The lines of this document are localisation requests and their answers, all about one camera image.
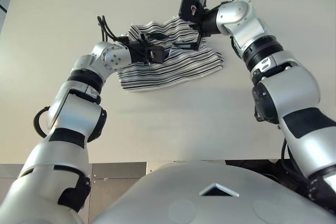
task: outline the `black and white striped fabric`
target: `black and white striped fabric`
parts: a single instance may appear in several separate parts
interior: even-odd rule
[[[134,63],[118,72],[123,89],[142,92],[172,87],[183,82],[195,80],[223,68],[222,54],[209,47],[202,40],[198,51],[173,47],[177,40],[196,41],[197,31],[191,29],[188,22],[173,18],[163,24],[150,22],[144,26],[131,25],[127,34],[131,41],[140,38],[141,33],[163,33],[166,40],[152,40],[153,44],[162,46],[169,52],[164,64],[142,65]]]

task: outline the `floor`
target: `floor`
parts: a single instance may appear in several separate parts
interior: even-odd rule
[[[23,165],[0,164],[0,205]],[[85,224],[116,201],[146,174],[146,163],[90,164],[91,194],[79,211]]]

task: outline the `cable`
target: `cable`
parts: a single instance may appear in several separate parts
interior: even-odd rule
[[[282,149],[281,149],[281,165],[283,166],[283,168],[286,170],[287,173],[289,173],[290,175],[292,175],[293,177],[295,177],[297,180],[300,180],[300,181],[305,182],[306,184],[308,184],[309,180],[307,178],[305,178],[304,176],[300,175],[299,173],[293,171],[292,169],[290,169],[287,166],[287,164],[285,162],[286,145],[287,145],[287,141],[286,141],[286,139],[284,139],[284,143],[283,143]]]
[[[39,135],[40,135],[41,137],[43,137],[43,138],[45,138],[45,137],[47,136],[47,134],[44,133],[43,130],[41,129],[39,120],[40,120],[40,116],[41,116],[44,112],[48,111],[49,108],[50,108],[50,106],[48,106],[48,107],[44,107],[43,109],[41,109],[41,110],[35,115],[35,117],[34,117],[34,119],[33,119],[33,125],[34,125],[34,129],[35,129],[35,131],[37,132],[37,134],[39,134]]]
[[[276,182],[280,182],[279,180],[278,180],[278,178],[276,177],[276,176],[274,176],[274,175],[272,175],[272,174],[268,174],[268,173],[262,173],[262,175],[264,175],[265,177],[268,177],[268,178],[270,178],[270,179],[272,179],[272,180],[274,180],[274,181],[276,181]]]
[[[102,15],[102,21],[103,21],[103,24],[105,25],[105,28],[109,31],[109,33],[110,33],[114,38],[117,39],[117,36],[114,35],[114,33],[110,30],[110,27],[107,25],[106,20],[105,20],[105,16],[104,16],[104,15]]]
[[[237,50],[237,48],[236,48],[236,46],[235,46],[235,42],[233,41],[233,37],[230,36],[230,39],[231,39],[231,46],[232,46],[232,48],[233,48],[233,51],[234,51],[234,52],[236,53],[236,55],[240,58],[239,53],[238,53],[238,50]]]
[[[106,22],[106,19],[105,19],[105,16],[102,15],[101,17],[98,16],[97,17],[97,20],[98,20],[98,23],[99,23],[99,26],[101,28],[101,34],[102,34],[102,41],[107,41],[107,37],[111,38],[113,41],[117,41],[117,42],[120,42],[122,43],[123,45],[125,45],[126,47],[128,47],[130,50],[133,50],[134,52],[136,52],[137,54],[141,55],[142,57],[144,57],[146,60],[147,60],[147,55],[138,51],[137,49],[133,48],[132,46],[130,46],[129,44],[125,44],[123,42],[121,42],[118,37],[116,35],[114,35],[114,33],[111,31],[111,29],[109,28],[107,22]]]
[[[301,171],[300,171],[300,168],[298,166],[298,164],[296,163],[294,157],[293,157],[293,154],[292,152],[290,151],[289,149],[289,146],[287,145],[287,152],[288,152],[288,155],[289,155],[289,159],[291,160],[291,163],[292,163],[292,166],[294,167],[295,171],[297,173],[299,173],[300,175],[302,175]]]
[[[2,5],[0,5],[0,9],[3,10],[4,13],[7,13],[7,10]]]

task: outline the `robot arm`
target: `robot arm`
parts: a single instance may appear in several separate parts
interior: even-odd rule
[[[316,108],[320,91],[315,78],[283,49],[255,14],[251,0],[223,2],[212,10],[204,9],[205,3],[182,0],[180,17],[193,22],[200,36],[231,36],[232,47],[244,61],[254,84],[257,120],[280,126],[293,161],[309,183],[309,197],[334,208],[336,122]],[[323,199],[323,190],[328,191],[333,204]]]
[[[164,48],[152,45],[145,35],[137,41],[115,40],[96,44],[91,54],[76,61],[49,108],[50,132],[39,132],[44,139],[1,205],[1,224],[82,223],[76,212],[90,193],[87,143],[100,135],[106,121],[99,105],[105,81],[133,62],[165,60]]]

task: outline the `fabric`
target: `fabric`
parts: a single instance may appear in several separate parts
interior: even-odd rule
[[[147,25],[131,25],[127,34],[131,41],[140,38],[141,33],[163,33],[165,40],[151,40],[169,52],[164,64],[143,65],[134,63],[118,72],[123,89],[135,92],[152,91],[172,87],[195,80],[223,68],[223,58],[202,40],[198,51],[173,47],[177,40],[196,41],[198,32],[189,27],[188,22],[173,18],[163,24],[150,22]]]

